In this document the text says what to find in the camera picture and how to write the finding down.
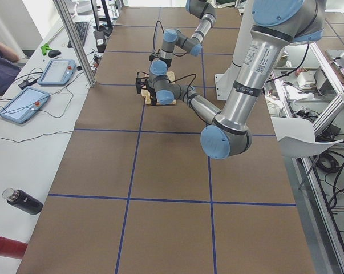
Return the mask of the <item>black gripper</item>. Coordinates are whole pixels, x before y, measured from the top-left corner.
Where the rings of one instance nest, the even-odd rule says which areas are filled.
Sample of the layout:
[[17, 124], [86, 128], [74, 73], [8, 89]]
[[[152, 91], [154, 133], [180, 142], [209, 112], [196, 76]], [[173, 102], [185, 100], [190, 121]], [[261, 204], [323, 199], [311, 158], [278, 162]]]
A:
[[151, 106], [156, 106], [157, 105], [157, 97], [156, 97], [156, 92], [155, 89], [152, 87], [147, 87], [147, 91], [149, 92], [149, 101]]
[[170, 68], [171, 64], [172, 64], [172, 59], [163, 59], [163, 61], [165, 62], [165, 64], [167, 65], [168, 68]]

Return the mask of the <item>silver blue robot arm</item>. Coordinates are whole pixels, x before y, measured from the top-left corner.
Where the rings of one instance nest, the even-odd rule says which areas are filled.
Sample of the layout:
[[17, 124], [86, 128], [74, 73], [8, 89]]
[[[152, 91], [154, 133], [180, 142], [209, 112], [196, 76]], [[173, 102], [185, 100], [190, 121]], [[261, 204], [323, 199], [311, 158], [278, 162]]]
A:
[[179, 29], [165, 30], [157, 57], [165, 62], [168, 68], [171, 66], [175, 47], [179, 47], [193, 56], [198, 56], [202, 51], [202, 43], [206, 34], [216, 23], [215, 8], [207, 1], [187, 1], [185, 8], [187, 12], [198, 17], [200, 23], [190, 37]]
[[246, 121], [282, 50], [290, 44], [312, 43], [322, 38], [325, 1], [249, 1], [244, 18], [252, 19], [252, 41], [223, 109], [198, 94], [191, 85], [173, 83], [167, 77], [174, 49], [197, 56], [202, 42], [216, 22], [214, 7], [207, 1], [188, 1], [186, 10], [200, 23], [191, 37], [178, 29], [167, 29], [163, 44], [152, 58], [145, 87], [158, 103], [186, 103], [206, 124], [200, 136], [203, 151], [211, 158], [225, 159], [245, 152], [252, 134]]

